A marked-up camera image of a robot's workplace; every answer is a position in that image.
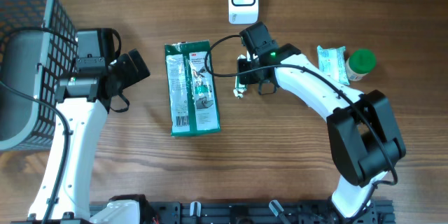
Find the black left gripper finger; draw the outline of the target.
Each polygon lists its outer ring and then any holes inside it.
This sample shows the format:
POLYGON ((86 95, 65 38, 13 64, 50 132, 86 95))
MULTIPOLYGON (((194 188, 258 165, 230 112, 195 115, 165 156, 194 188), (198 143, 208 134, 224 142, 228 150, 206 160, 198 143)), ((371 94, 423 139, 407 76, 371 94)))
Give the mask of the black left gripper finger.
POLYGON ((142 56, 140 55, 137 49, 133 49, 129 51, 129 56, 134 64, 135 68, 135 79, 137 81, 142 81, 143 79, 149 77, 151 75, 146 63, 144 62, 142 56))
POLYGON ((128 88, 139 81, 137 67, 128 54, 122 54, 111 63, 111 73, 119 88, 128 88))

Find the green narrow box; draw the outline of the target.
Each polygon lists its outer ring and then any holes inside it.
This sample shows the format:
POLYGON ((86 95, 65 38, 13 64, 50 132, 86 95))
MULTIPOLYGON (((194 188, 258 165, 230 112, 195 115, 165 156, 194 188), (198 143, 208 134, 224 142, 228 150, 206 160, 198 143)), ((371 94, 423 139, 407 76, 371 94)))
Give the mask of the green narrow box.
POLYGON ((236 76, 235 77, 235 87, 233 90, 234 96, 238 99, 241 99, 244 97, 245 91, 247 91, 247 84, 242 83, 241 76, 236 76))

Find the green 3M cleaner package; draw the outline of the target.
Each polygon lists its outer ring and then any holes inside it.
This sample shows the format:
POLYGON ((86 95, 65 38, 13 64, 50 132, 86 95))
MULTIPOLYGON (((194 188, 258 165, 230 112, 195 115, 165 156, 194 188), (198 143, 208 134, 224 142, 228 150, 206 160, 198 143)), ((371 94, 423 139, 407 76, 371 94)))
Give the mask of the green 3M cleaner package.
POLYGON ((164 46, 173 137, 221 130, 214 77, 205 67, 209 49, 208 41, 164 46))

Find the mint flushable wipes pack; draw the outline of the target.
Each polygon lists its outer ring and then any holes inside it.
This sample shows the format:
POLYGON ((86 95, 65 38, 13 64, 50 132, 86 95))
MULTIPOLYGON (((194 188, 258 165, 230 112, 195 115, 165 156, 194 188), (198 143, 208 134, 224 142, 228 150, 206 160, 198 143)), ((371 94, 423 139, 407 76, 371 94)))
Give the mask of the mint flushable wipes pack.
POLYGON ((335 81, 343 85, 349 85, 344 61, 346 47, 322 48, 318 45, 316 50, 318 54, 319 70, 335 81))

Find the green lid jar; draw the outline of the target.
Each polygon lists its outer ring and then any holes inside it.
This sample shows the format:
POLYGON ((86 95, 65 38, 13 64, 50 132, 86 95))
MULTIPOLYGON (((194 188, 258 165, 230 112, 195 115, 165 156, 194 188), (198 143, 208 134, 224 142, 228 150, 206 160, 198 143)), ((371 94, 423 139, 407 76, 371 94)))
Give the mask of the green lid jar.
POLYGON ((350 81, 359 81, 369 74, 376 65, 377 58, 371 50, 358 49, 345 63, 347 78, 350 81))

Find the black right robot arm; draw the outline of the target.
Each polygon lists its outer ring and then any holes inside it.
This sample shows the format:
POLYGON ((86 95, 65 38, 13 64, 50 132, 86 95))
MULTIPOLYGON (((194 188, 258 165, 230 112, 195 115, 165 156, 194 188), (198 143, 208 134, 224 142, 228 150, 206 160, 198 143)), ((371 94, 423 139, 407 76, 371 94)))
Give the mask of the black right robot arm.
POLYGON ((387 97, 378 90, 365 94, 338 83, 291 44, 262 56, 240 56, 237 68, 240 83, 271 82, 326 121, 332 160, 340 173, 332 205, 346 220, 364 214, 373 191, 406 154, 387 97))

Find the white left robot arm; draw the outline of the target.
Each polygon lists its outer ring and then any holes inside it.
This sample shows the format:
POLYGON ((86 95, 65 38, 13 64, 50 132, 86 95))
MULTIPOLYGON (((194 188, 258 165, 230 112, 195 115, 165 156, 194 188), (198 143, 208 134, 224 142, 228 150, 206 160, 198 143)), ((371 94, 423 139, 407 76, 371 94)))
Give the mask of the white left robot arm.
POLYGON ((61 77, 56 86, 57 115, 52 146, 41 187, 26 223, 124 223, 141 221, 146 198, 114 197, 98 213, 90 208, 90 182, 98 140, 111 109, 111 99, 149 77, 137 50, 97 68, 82 66, 61 77))

